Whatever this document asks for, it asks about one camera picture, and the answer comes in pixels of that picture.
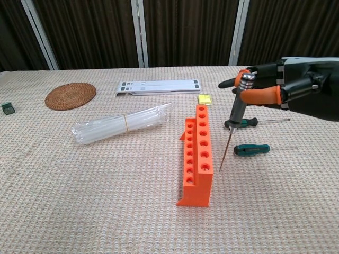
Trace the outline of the teal black handle screwdriver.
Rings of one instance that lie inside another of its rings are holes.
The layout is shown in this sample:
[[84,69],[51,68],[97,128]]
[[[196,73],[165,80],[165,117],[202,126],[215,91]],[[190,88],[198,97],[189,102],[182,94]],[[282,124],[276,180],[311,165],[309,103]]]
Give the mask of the teal black handle screwdriver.
[[240,144],[234,147],[234,154],[242,157],[269,153],[271,150],[293,150],[297,147],[272,147],[268,144]]

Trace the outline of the beige woven tablecloth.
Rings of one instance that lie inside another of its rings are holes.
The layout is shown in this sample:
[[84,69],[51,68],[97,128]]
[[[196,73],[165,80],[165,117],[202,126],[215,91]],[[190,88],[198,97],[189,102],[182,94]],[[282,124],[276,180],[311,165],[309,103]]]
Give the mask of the beige woven tablecloth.
[[[223,123],[234,96],[218,84],[238,67],[0,72],[0,254],[339,254],[339,123],[264,107],[246,117],[291,119],[239,130]],[[198,79],[211,96],[208,208],[180,207],[185,119],[196,94],[117,97],[123,80]],[[65,111],[46,96],[89,83],[96,96]],[[5,115],[1,104],[15,113]],[[78,122],[172,103],[169,121],[90,144]],[[238,156],[240,144],[297,147]]]

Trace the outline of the clear bag of tubes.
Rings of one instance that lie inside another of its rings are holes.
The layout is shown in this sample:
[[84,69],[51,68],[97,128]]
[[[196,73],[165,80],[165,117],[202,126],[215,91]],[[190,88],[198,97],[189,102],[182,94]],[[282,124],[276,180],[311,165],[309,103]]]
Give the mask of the clear bag of tubes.
[[72,127],[77,143],[90,144],[116,135],[150,128],[169,121],[172,103],[166,103],[142,111],[101,119],[78,122]]

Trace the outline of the small green box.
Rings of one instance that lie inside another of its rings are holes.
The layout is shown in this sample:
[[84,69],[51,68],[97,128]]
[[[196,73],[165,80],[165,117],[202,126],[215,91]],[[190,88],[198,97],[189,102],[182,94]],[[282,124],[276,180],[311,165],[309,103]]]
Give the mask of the small green box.
[[15,113],[15,109],[11,102],[1,104],[2,111],[5,115],[11,115]]

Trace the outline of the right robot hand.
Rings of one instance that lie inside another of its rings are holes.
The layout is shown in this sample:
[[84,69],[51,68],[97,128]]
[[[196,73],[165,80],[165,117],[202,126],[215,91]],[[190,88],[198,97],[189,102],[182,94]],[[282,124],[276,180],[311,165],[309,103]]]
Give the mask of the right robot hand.
[[239,97],[248,106],[339,122],[339,57],[282,57],[241,69],[218,87],[231,87],[236,94],[244,75],[254,76],[251,88]]

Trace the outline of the orange holder block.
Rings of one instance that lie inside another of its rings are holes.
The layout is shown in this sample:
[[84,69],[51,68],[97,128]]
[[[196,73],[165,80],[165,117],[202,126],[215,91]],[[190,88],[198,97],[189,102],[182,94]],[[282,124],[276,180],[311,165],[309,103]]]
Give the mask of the orange holder block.
[[198,104],[193,118],[185,119],[183,196],[177,206],[208,207],[213,178],[212,149],[206,105]]

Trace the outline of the black silver precision screwdriver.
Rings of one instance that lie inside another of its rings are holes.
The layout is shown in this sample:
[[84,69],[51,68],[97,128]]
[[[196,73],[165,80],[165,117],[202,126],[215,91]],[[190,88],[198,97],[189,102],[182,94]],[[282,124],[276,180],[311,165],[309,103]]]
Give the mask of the black silver precision screwdriver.
[[230,117],[229,117],[229,138],[226,144],[225,152],[221,161],[221,165],[219,171],[221,171],[222,166],[224,164],[224,160],[226,157],[226,153],[232,138],[232,135],[236,133],[237,129],[240,127],[247,103],[244,103],[240,98],[242,92],[252,89],[254,80],[256,79],[256,73],[245,72],[242,74],[240,78],[239,85],[237,86],[236,96],[233,103],[233,107],[231,109]]

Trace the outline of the white folded laptop stand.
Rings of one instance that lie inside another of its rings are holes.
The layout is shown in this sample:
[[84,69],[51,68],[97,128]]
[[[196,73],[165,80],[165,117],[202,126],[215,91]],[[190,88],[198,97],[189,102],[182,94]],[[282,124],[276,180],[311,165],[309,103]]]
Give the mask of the white folded laptop stand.
[[197,79],[121,81],[116,96],[144,96],[157,94],[198,94],[201,84]]

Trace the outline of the round woven rattan coaster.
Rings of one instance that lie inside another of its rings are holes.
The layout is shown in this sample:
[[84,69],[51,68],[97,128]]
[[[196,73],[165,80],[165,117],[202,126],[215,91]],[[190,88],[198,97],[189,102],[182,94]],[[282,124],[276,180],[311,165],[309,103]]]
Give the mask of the round woven rattan coaster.
[[96,96],[96,87],[89,83],[69,83],[53,89],[45,98],[46,107],[65,111],[78,108]]

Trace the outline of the green black handle screwdriver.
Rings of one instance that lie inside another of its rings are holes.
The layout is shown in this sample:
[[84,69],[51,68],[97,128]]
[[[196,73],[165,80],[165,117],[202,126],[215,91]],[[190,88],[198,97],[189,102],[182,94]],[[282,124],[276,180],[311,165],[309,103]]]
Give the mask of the green black handle screwdriver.
[[279,122],[288,122],[291,119],[277,119],[277,120],[258,120],[256,117],[252,119],[242,119],[240,122],[240,128],[246,128],[248,126],[257,126],[259,123],[279,123]]

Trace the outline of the white partition frame post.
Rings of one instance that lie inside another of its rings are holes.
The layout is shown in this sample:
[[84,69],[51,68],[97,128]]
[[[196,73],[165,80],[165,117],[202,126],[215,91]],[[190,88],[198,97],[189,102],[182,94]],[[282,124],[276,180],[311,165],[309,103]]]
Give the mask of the white partition frame post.
[[148,49],[146,36],[146,23],[144,12],[144,0],[130,0],[137,48],[138,65],[140,68],[148,68]]
[[251,0],[239,0],[228,65],[238,64],[247,14]]
[[50,70],[60,70],[33,0],[20,0]]

